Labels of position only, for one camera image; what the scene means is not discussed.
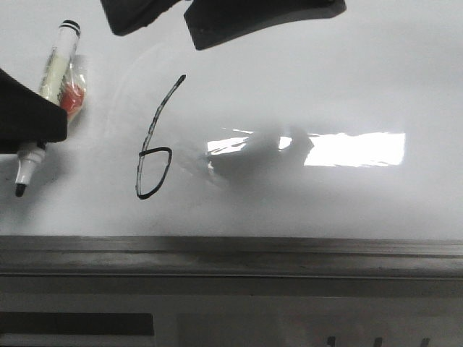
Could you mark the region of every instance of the whiteboard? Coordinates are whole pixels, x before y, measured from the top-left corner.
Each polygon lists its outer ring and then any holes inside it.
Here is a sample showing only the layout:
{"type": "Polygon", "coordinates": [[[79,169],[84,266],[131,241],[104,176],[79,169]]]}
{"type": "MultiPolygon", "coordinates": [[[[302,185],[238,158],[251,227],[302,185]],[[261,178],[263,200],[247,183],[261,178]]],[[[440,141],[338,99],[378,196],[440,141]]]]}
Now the whiteboard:
{"type": "Polygon", "coordinates": [[[462,238],[461,1],[350,0],[205,51],[189,4],[116,37],[99,1],[0,2],[3,70],[37,90],[73,19],[88,84],[24,197],[0,156],[1,235],[462,238]],[[151,142],[172,165],[142,201],[138,153],[181,74],[151,142]]]}

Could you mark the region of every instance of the white marker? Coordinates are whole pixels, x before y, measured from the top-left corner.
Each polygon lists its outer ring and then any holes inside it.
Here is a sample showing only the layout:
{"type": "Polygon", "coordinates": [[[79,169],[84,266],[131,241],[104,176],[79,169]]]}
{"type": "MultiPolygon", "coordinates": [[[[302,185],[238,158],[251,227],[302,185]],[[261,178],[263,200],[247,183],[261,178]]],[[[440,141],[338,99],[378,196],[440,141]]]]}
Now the white marker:
{"type": "MultiPolygon", "coordinates": [[[[77,42],[80,37],[80,26],[72,21],[65,20],[58,31],[58,38],[45,68],[42,83],[39,89],[40,96],[46,100],[60,104],[64,89],[65,77],[69,64],[74,58],[77,42]]],[[[36,168],[45,158],[45,144],[37,142],[24,142],[17,152],[20,167],[16,177],[16,196],[21,197],[36,168]]]]}

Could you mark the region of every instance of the black marker tip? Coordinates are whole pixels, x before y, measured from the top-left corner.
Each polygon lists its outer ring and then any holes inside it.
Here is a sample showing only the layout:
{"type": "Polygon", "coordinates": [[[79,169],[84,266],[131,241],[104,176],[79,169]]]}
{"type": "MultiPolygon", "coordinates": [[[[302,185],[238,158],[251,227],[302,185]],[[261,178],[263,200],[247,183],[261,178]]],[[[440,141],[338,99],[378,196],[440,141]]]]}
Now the black marker tip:
{"type": "Polygon", "coordinates": [[[16,196],[21,197],[22,195],[24,195],[24,191],[26,190],[26,187],[27,186],[22,183],[16,184],[16,196]]]}

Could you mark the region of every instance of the handwritten number 6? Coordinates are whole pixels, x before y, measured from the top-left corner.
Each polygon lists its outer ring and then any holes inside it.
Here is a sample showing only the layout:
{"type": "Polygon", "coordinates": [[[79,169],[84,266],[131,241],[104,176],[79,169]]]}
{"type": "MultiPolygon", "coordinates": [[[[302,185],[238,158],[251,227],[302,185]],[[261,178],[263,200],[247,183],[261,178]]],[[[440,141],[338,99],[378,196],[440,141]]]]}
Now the handwritten number 6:
{"type": "Polygon", "coordinates": [[[135,185],[135,190],[137,192],[137,196],[140,200],[146,200],[149,197],[153,196],[163,185],[164,181],[166,180],[167,173],[169,172],[169,168],[172,162],[172,150],[169,147],[157,147],[153,148],[152,150],[148,149],[150,145],[151,138],[153,137],[154,128],[156,127],[156,123],[158,122],[159,116],[169,101],[172,94],[174,94],[175,90],[182,84],[185,79],[185,75],[183,74],[174,84],[172,89],[167,93],[166,97],[163,99],[162,103],[159,105],[158,109],[156,110],[156,114],[153,117],[153,121],[151,122],[150,129],[148,130],[148,134],[146,135],[145,141],[143,142],[143,147],[140,153],[138,153],[138,167],[137,167],[137,183],[135,185]],[[158,152],[167,152],[169,155],[169,159],[167,161],[166,168],[164,169],[164,173],[159,181],[158,185],[150,190],[148,193],[142,194],[142,172],[143,172],[143,162],[145,161],[145,156],[158,153],[158,152]]]}

